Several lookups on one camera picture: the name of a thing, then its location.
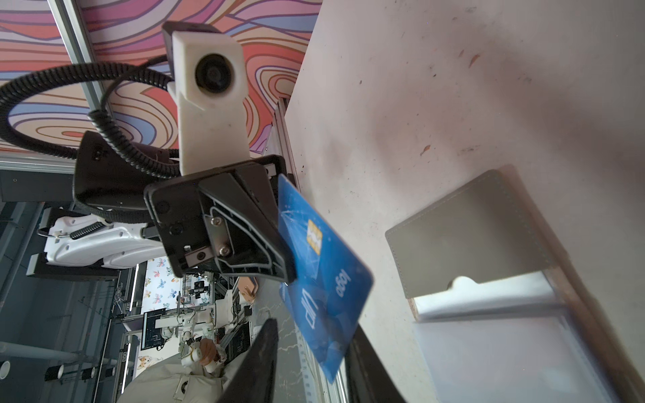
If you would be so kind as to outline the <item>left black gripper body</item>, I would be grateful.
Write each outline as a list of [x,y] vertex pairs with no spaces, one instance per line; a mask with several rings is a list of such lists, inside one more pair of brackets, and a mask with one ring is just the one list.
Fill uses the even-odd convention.
[[[277,201],[277,181],[287,173],[283,157],[254,160],[267,168]],[[198,181],[239,162],[189,176],[161,180],[125,162],[98,133],[87,131],[77,151],[74,200],[82,211],[111,222],[153,225],[176,276],[195,270],[219,273],[200,204]]]

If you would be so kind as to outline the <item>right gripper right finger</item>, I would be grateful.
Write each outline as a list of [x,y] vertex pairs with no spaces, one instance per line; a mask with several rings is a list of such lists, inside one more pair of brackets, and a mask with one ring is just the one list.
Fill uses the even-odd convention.
[[361,326],[356,328],[344,361],[349,402],[405,402]]

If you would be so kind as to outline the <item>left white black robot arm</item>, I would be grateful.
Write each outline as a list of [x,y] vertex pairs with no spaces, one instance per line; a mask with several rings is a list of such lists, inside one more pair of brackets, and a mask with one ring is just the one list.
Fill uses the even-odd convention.
[[158,257],[173,273],[212,272],[290,283],[295,260],[278,230],[279,155],[163,180],[86,132],[78,151],[77,211],[51,212],[40,264],[55,273],[98,276]]

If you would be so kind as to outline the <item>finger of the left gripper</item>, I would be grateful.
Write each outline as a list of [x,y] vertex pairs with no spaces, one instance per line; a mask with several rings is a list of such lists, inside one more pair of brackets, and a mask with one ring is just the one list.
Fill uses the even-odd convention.
[[264,165],[232,166],[198,181],[198,191],[221,275],[294,282],[294,255],[279,232],[275,192]]

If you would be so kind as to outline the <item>blue VIP credit card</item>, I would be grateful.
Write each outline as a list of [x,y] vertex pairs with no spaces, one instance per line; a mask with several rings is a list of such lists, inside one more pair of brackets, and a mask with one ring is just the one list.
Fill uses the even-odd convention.
[[296,279],[281,295],[326,379],[333,382],[374,284],[371,270],[297,191],[278,180],[278,231]]

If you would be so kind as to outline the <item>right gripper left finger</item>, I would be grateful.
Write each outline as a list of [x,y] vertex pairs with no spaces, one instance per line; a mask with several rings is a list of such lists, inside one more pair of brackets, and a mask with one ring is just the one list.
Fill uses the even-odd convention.
[[240,367],[223,390],[218,403],[272,403],[275,391],[278,324],[275,318],[265,321]]

